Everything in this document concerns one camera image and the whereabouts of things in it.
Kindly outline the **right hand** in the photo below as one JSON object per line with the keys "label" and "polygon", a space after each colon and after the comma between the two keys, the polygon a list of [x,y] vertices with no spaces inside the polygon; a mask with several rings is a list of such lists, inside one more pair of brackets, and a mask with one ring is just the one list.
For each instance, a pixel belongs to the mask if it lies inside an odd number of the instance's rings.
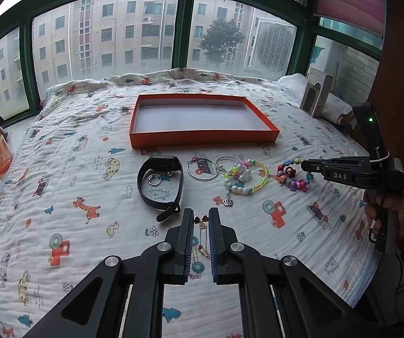
{"label": "right hand", "polygon": [[[369,199],[369,195],[365,192],[363,195],[365,201],[365,215],[373,234],[377,235],[381,229],[381,221],[377,220],[377,210]],[[402,195],[392,198],[386,198],[383,202],[385,208],[391,209],[398,213],[399,221],[399,237],[400,241],[404,240],[404,192]]]}

